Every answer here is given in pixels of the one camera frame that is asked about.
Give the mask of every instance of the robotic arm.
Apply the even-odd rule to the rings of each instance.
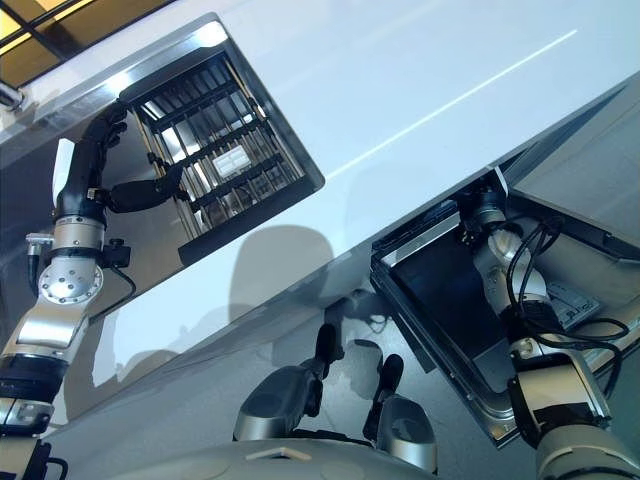
[[[559,230],[541,223],[523,238],[506,220],[504,196],[496,190],[464,198],[461,213],[485,297],[510,343],[516,376],[508,392],[524,440],[537,448],[538,478],[640,478],[634,455],[608,431],[605,396],[570,341],[580,336],[563,335],[544,278],[533,266],[532,257],[550,245],[546,234],[553,241]]]
[[[158,180],[130,182],[111,191],[102,188],[106,153],[126,130],[126,114],[126,105],[115,102],[90,122],[79,143],[60,141],[53,181],[53,235],[27,237],[30,274],[37,275],[43,245],[51,246],[51,263],[39,280],[31,280],[36,304],[0,355],[2,479],[41,479],[47,463],[64,466],[49,459],[51,447],[37,436],[47,429],[53,399],[87,328],[88,309],[102,288],[105,207],[118,213],[141,210],[177,192],[179,166]]]

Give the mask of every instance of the wire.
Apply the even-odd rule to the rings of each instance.
[[[116,308],[116,307],[119,307],[120,305],[122,305],[127,300],[133,298],[133,296],[136,294],[137,287],[136,287],[135,282],[131,279],[131,277],[129,277],[126,273],[124,273],[118,267],[111,267],[111,271],[113,273],[115,273],[116,275],[118,275],[120,278],[122,278],[125,282],[127,282],[129,284],[129,292],[126,295],[124,295],[122,298],[117,300],[116,302],[114,302],[111,305],[109,305],[108,307],[103,308],[98,313],[96,313],[96,314],[92,315],[91,317],[89,317],[89,325],[93,325],[95,322],[97,322],[100,319],[100,317],[102,317],[109,310],[111,310],[113,308]]]
[[[592,473],[611,473],[613,475],[616,475],[617,477],[640,480],[640,477],[633,472],[622,470],[620,468],[601,467],[601,466],[577,468],[575,470],[571,470],[570,472],[563,473],[559,477],[551,477],[551,479],[552,480],[569,480],[571,478],[577,478],[577,477],[583,478],[585,475],[591,475]]]
[[[67,474],[69,473],[69,464],[65,460],[61,458],[50,457],[45,463],[60,465],[62,471],[60,472],[60,477],[58,478],[58,480],[65,480],[65,478],[67,478]]]
[[[38,297],[38,263],[40,255],[27,255],[27,276],[29,277],[29,287],[33,294]]]
[[[604,395],[608,398],[611,396],[615,385],[618,381],[618,377],[620,376],[620,371],[622,369],[622,352],[620,349],[607,343],[607,341],[618,340],[629,333],[629,328],[622,322],[618,320],[614,320],[612,318],[598,318],[598,319],[589,319],[583,322],[580,322],[576,327],[572,328],[569,331],[563,331],[558,329],[549,328],[536,320],[530,318],[525,309],[524,309],[524,294],[526,285],[529,282],[529,278],[534,268],[534,260],[536,257],[544,253],[553,243],[558,239],[561,232],[562,227],[562,219],[561,218],[551,218],[548,220],[542,220],[538,223],[536,228],[522,241],[516,253],[514,254],[511,262],[509,263],[509,267],[507,268],[506,274],[506,282],[507,282],[507,294],[509,296],[509,301],[514,309],[517,309],[518,313],[522,317],[522,320],[529,330],[531,336],[539,343],[553,347],[553,348],[561,348],[561,349],[571,349],[571,350],[592,350],[592,349],[606,349],[610,350],[613,353],[613,366],[611,370],[611,374],[609,375],[609,379],[607,380],[607,384],[603,389]],[[526,252],[527,248],[537,238],[537,243],[535,247],[531,250],[530,258],[527,263],[527,267],[525,269],[525,273],[523,275],[522,281],[520,283],[520,290],[518,292],[518,298],[516,299],[515,293],[513,291],[513,275],[516,269],[520,258]],[[615,325],[620,329],[619,332],[610,335],[583,335],[575,333],[575,329],[578,327],[582,327],[584,325],[593,325],[593,324],[611,324]],[[549,340],[543,337],[542,333],[550,333],[561,335],[564,338],[571,339],[571,341],[556,341]]]

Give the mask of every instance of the white surface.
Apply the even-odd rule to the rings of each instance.
[[[58,194],[67,184],[74,147],[75,143],[66,138],[61,138],[58,141],[58,150],[56,151],[56,164],[53,167],[53,180],[51,181],[51,195],[54,207],[58,206]]]
[[[325,246],[332,258],[350,251],[640,70],[633,0],[181,0],[31,94],[59,94],[207,11],[220,14],[326,185],[112,314],[96,385],[141,352],[191,347],[325,264]],[[254,244],[253,274],[234,281],[245,243],[277,229],[288,241]],[[292,252],[302,229],[319,241]]]

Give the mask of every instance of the black rubber cover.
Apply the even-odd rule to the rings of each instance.
[[[0,358],[0,397],[51,403],[68,366],[67,362],[48,357]]]

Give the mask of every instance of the glass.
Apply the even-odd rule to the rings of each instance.
[[[5,9],[12,9],[30,22],[41,36],[34,33],[32,38],[3,11],[0,77],[11,85],[22,86],[172,1],[7,0],[3,3]]]
[[[33,38],[3,53],[0,75],[9,85],[19,86],[25,78],[34,78],[60,64],[60,60]]]

